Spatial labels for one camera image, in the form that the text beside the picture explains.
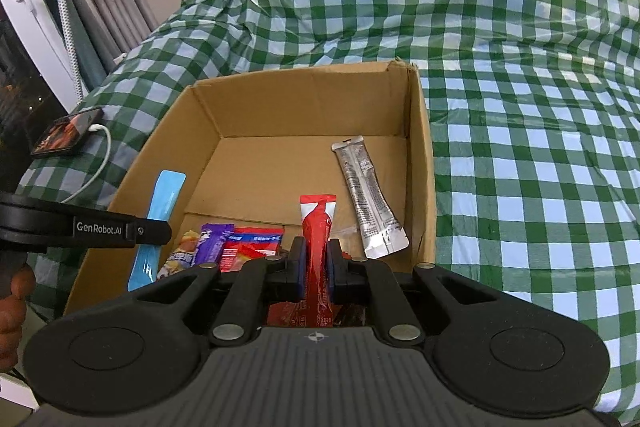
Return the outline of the person's left hand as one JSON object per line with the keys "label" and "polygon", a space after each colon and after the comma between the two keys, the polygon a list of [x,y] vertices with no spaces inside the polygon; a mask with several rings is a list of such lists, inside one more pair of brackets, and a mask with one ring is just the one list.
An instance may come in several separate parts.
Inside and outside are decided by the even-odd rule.
{"label": "person's left hand", "polygon": [[34,291],[36,280],[29,265],[23,265],[12,277],[10,295],[0,301],[0,372],[12,369],[18,361],[18,346],[26,319],[26,298]]}

